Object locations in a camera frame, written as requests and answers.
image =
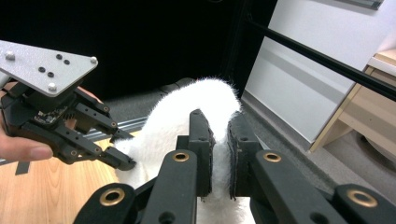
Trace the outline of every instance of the bolt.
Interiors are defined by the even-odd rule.
[[[15,54],[14,52],[8,50],[6,53],[6,59],[9,61],[15,61]]]
[[[55,85],[55,83],[51,82],[51,83],[49,84],[49,91],[56,91],[56,85]]]
[[[98,63],[98,60],[96,59],[96,57],[91,57],[91,63]]]

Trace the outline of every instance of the white fur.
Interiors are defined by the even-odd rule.
[[[197,223],[251,223],[248,198],[230,199],[230,154],[227,125],[241,111],[234,89],[222,80],[205,78],[172,91],[156,104],[139,134],[115,147],[136,161],[131,171],[116,171],[121,183],[137,189],[159,173],[163,157],[175,150],[177,136],[189,135],[190,112],[201,109],[214,134],[212,192],[198,199]]]

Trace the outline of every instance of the white wall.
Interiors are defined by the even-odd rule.
[[[376,52],[396,48],[396,1],[372,10],[335,0],[278,0],[269,28],[363,70]],[[264,38],[246,91],[313,143],[352,85]]]

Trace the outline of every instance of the silver triangular plate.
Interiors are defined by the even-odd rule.
[[[97,64],[94,57],[0,40],[0,71],[49,97],[59,95]]]

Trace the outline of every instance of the human hand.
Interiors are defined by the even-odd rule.
[[[15,82],[8,83],[4,89],[9,90]],[[97,99],[89,91],[85,91],[91,97]],[[0,98],[6,93],[0,91]],[[75,120],[68,120],[66,126],[73,128],[76,124]],[[50,159],[53,155],[50,146],[44,143],[37,142],[35,140],[23,138],[23,137],[11,137],[6,134],[4,129],[3,116],[0,116],[0,158],[7,161],[41,161]]]

